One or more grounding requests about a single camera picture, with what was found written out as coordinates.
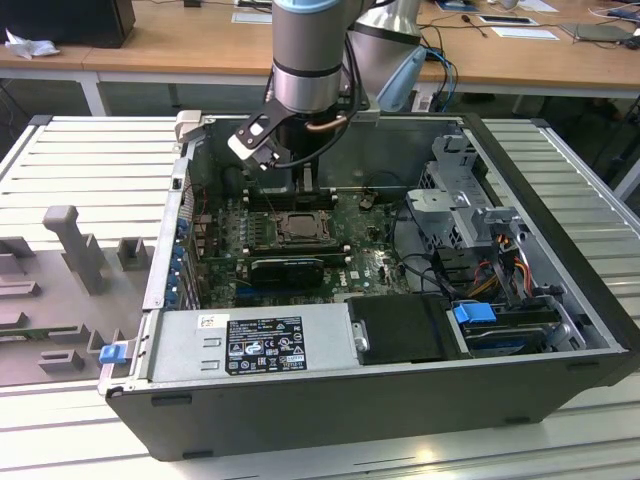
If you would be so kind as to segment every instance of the paper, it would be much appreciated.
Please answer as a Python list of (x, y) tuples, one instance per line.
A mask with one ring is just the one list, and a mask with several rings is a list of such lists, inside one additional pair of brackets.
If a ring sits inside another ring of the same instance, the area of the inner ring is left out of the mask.
[(548, 30), (538, 30), (537, 28), (512, 28), (512, 27), (491, 27), (499, 37), (504, 38), (529, 38), (533, 40), (559, 40)]
[(4, 42), (4, 46), (18, 57), (31, 60), (33, 57), (43, 57), (60, 53), (60, 50), (57, 50), (53, 42), (49, 40), (32, 41), (13, 35), (9, 30), (5, 30), (5, 32), (7, 34), (7, 41)]
[(518, 6), (531, 12), (557, 12), (555, 8), (547, 5), (542, 0), (520, 0)]

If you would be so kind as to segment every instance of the blue cable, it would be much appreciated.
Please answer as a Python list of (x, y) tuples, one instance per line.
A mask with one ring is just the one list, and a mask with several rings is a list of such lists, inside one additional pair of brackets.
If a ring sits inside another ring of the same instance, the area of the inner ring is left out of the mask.
[(447, 99), (444, 102), (444, 105), (442, 105), (442, 111), (445, 112), (447, 109), (447, 105), (449, 105), (449, 102), (451, 101), (451, 97), (453, 96), (453, 85), (454, 85), (454, 78), (453, 78), (453, 69), (451, 68), (451, 63), (449, 63), (449, 61), (444, 58), (442, 55), (440, 55), (438, 52), (436, 52), (435, 50), (431, 50), (430, 48), (427, 48), (427, 51), (433, 55), (434, 57), (436, 57), (438, 60), (440, 60), (440, 63), (442, 63), (442, 65), (444, 66), (444, 68), (447, 69), (447, 76), (449, 77), (449, 92), (447, 94)]

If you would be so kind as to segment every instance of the computer case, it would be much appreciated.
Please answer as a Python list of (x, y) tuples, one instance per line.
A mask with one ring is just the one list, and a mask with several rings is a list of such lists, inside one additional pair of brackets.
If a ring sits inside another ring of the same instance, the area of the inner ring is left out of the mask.
[(133, 29), (131, 0), (0, 0), (5, 29), (30, 40), (120, 48)]

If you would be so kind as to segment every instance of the aluminum profile table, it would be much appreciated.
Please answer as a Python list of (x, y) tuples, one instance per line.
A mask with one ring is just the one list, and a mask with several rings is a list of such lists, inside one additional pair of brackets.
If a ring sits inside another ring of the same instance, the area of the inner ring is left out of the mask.
[[(102, 138), (95, 125), (65, 125), (74, 120), (60, 118), (53, 123), (59, 122), (60, 128), (87, 128), (88, 135), (97, 135), (94, 141)], [(109, 121), (99, 119), (98, 123), (106, 125)], [(127, 120), (131, 130), (121, 133), (144, 132), (153, 121)], [(159, 121), (164, 121), (167, 128), (173, 125), (171, 119)], [(525, 121), (491, 121), (488, 125), (625, 308), (639, 318), (635, 305), (640, 296), (640, 274), (633, 267), (640, 252), (637, 219), (551, 130)], [(109, 131), (116, 127), (104, 128)], [(47, 131), (42, 127), (29, 130), (31, 133), (25, 135), (31, 136), (32, 143), (23, 142), (22, 152), (12, 152), (18, 158), (30, 151), (27, 147), (40, 143), (33, 137), (33, 130), (41, 135)], [(139, 142), (135, 148), (142, 149), (145, 143), (149, 145), (144, 148), (156, 148), (151, 146), (155, 140)], [(155, 153), (167, 155), (169, 161), (173, 144), (169, 140), (164, 143), (164, 150)], [(139, 165), (154, 164), (151, 157), (144, 157), (154, 152), (112, 153), (122, 154), (112, 158), (125, 165), (131, 158), (136, 158)], [(508, 203), (495, 182), (494, 188)], [(261, 406), (259, 401), (256, 399), (256, 408), (278, 411), (279, 406)], [(631, 375), (614, 387), (586, 391), (535, 425), (177, 463), (150, 458), (142, 443), (97, 394), (94, 381), (13, 387), (0, 390), (0, 445), (3, 479), (106, 479), (123, 475), (209, 480), (630, 479), (638, 478), (640, 472), (640, 375)]]
[[(640, 325), (640, 221), (548, 127), (486, 121), (511, 159), (595, 271)], [(493, 175), (501, 201), (510, 200)]]
[(24, 237), (36, 252), (60, 249), (42, 219), (51, 205), (74, 205), (80, 232), (93, 233), (102, 248), (117, 247), (122, 237), (155, 246), (179, 157), (175, 118), (33, 123), (0, 164), (0, 237)]

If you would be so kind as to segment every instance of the motherboard chip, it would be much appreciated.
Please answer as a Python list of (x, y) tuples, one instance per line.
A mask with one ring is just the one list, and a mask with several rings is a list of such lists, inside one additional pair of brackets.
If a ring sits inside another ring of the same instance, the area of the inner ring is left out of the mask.
[(323, 243), (330, 239), (325, 212), (282, 213), (276, 217), (278, 243)]

